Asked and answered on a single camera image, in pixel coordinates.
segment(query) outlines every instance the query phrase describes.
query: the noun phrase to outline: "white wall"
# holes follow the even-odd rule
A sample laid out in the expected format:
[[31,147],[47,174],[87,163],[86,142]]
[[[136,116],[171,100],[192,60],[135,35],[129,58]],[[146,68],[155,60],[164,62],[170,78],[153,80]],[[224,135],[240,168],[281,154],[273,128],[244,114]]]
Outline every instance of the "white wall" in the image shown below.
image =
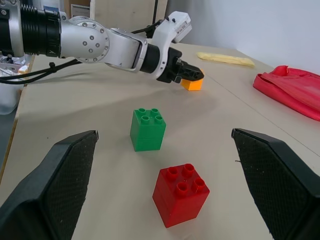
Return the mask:
[[170,0],[189,13],[184,43],[237,49],[271,66],[320,74],[320,0]]

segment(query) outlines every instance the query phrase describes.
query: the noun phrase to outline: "lego brick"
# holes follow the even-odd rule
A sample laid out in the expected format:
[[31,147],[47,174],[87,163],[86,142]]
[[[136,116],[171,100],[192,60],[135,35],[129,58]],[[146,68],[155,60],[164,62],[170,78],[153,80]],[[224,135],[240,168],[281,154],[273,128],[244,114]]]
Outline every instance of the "lego brick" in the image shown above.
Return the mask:
[[194,219],[210,193],[195,168],[187,163],[161,169],[153,200],[166,228]]
[[166,122],[156,108],[133,111],[130,137],[135,151],[159,150],[166,130]]
[[160,150],[162,138],[132,138],[133,148],[136,152]]
[[203,78],[197,81],[189,81],[189,80],[182,79],[181,85],[188,91],[198,91],[198,90],[201,90],[203,81],[204,81]]

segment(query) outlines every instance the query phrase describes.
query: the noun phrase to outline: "table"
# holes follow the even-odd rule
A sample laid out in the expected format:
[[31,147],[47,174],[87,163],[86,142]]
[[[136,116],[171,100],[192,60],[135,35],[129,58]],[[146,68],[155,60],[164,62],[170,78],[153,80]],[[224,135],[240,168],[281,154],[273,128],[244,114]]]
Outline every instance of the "table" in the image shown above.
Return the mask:
[[[87,198],[74,240],[271,240],[250,195],[233,128],[262,132],[285,141],[320,173],[318,122],[266,97],[252,87],[255,68],[200,60],[196,52],[244,57],[232,49],[176,44],[183,60],[205,73],[202,90],[148,79],[104,64],[80,64],[24,88],[18,121],[0,185],[0,204],[59,140],[94,129]],[[34,68],[49,61],[35,58]],[[134,152],[129,137],[133,110],[158,108],[167,123],[160,151]],[[165,228],[152,200],[159,170],[192,163],[211,190],[197,219]]]

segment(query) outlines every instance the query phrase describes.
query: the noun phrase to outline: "green lego brick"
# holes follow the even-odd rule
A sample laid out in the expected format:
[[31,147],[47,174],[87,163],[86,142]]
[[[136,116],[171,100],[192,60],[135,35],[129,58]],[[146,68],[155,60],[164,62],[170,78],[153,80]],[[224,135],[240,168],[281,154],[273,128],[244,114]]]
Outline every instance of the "green lego brick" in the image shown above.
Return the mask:
[[133,111],[130,137],[134,150],[159,150],[166,130],[166,122],[158,109]]
[[131,139],[136,152],[160,150],[162,138]]
[[133,111],[130,136],[133,139],[163,138],[166,122],[158,109],[145,110],[139,108]]

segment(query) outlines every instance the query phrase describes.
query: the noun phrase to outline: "lego stud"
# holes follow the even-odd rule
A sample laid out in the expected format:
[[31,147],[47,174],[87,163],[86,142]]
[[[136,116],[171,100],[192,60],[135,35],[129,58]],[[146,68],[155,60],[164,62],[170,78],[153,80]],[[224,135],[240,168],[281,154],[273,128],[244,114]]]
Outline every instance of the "lego stud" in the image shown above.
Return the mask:
[[191,186],[191,190],[198,193],[201,192],[205,188],[205,181],[202,180],[202,178],[197,177]]
[[178,177],[178,169],[175,166],[169,167],[165,176],[169,181],[176,180]]
[[146,110],[144,108],[139,108],[138,109],[139,114],[142,115],[146,115]]
[[188,184],[184,181],[178,182],[175,186],[175,193],[180,197],[185,197],[188,193]]
[[155,116],[155,118],[154,118],[154,122],[156,124],[162,124],[163,121],[164,121],[164,119],[162,118],[162,116]]
[[156,108],[152,108],[151,109],[151,112],[150,112],[150,115],[151,116],[157,116],[159,114],[159,110],[156,109]]
[[141,123],[142,124],[148,124],[149,120],[150,120],[150,118],[148,116],[142,116],[141,117]]
[[195,171],[195,167],[192,164],[187,163],[183,166],[182,175],[186,178],[190,178],[194,173],[194,171]]

